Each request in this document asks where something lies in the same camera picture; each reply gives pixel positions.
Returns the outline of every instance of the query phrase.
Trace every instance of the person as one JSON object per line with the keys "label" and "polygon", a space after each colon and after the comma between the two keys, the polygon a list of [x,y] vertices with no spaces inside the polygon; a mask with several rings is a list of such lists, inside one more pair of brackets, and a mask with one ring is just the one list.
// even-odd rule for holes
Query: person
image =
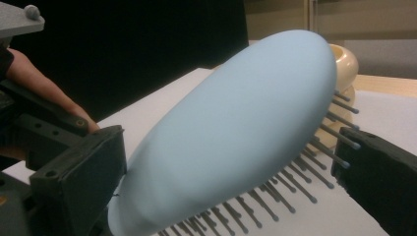
{"label": "person", "polygon": [[[5,79],[61,106],[69,114],[86,119],[89,122],[90,133],[99,129],[86,111],[45,77],[24,53],[0,45],[0,80]],[[18,147],[0,147],[0,154],[17,159],[25,159],[26,156],[25,151]]]}

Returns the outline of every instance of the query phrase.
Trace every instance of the black backdrop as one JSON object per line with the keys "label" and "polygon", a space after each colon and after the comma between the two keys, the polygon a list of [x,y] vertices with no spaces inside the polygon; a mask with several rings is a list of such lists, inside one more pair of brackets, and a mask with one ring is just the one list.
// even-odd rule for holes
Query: black backdrop
{"label": "black backdrop", "polygon": [[11,46],[97,121],[248,45],[243,0],[3,2],[39,8],[45,29]]}

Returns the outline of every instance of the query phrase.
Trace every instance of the brush handle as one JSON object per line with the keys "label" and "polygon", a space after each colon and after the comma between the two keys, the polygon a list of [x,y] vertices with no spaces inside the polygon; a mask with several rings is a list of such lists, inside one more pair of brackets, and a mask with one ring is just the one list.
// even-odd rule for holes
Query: brush handle
{"label": "brush handle", "polygon": [[291,30],[236,54],[139,144],[109,205],[114,235],[150,235],[263,184],[295,158],[328,112],[333,54]]}

